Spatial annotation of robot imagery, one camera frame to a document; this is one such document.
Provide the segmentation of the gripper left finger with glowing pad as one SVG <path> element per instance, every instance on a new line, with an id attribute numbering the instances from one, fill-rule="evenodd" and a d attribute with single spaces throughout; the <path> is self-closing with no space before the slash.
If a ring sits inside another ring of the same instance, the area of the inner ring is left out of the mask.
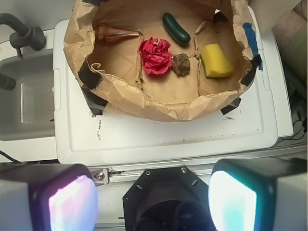
<path id="1" fill-rule="evenodd" d="M 82 164 L 0 166 L 2 231 L 92 231 L 98 192 Z"/>

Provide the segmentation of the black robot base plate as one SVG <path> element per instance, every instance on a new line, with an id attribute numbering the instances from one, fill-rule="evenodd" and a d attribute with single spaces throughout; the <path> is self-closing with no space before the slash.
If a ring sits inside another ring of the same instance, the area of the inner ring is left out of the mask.
<path id="1" fill-rule="evenodd" d="M 123 196 L 127 231 L 214 231 L 208 184 L 179 168 L 145 173 Z"/>

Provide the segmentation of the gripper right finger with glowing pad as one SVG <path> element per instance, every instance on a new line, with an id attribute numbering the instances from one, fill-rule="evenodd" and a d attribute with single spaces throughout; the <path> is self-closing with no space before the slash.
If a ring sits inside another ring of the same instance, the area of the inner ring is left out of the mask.
<path id="1" fill-rule="evenodd" d="M 219 231 L 306 231 L 308 162 L 220 159 L 210 177 L 208 202 Z"/>

